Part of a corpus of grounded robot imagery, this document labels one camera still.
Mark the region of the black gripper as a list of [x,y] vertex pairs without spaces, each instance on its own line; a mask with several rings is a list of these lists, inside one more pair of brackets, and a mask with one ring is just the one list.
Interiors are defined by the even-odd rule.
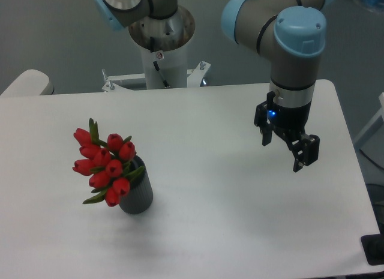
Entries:
[[310,107],[311,102],[296,108],[282,107],[273,103],[269,109],[267,101],[256,106],[254,125],[259,127],[262,145],[271,143],[273,131],[282,139],[285,134],[287,146],[295,159],[294,172],[311,165],[319,157],[319,136],[305,133]]

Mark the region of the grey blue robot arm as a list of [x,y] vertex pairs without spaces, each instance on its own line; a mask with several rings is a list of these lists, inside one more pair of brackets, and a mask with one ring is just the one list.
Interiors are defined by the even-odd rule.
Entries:
[[[191,13],[178,0],[94,0],[107,24],[127,29],[141,49],[148,89],[188,86],[185,48],[195,32]],[[254,124],[267,145],[285,141],[294,171],[314,163],[319,137],[305,132],[320,58],[326,43],[322,9],[333,0],[230,0],[221,14],[227,38],[271,62],[266,100]]]

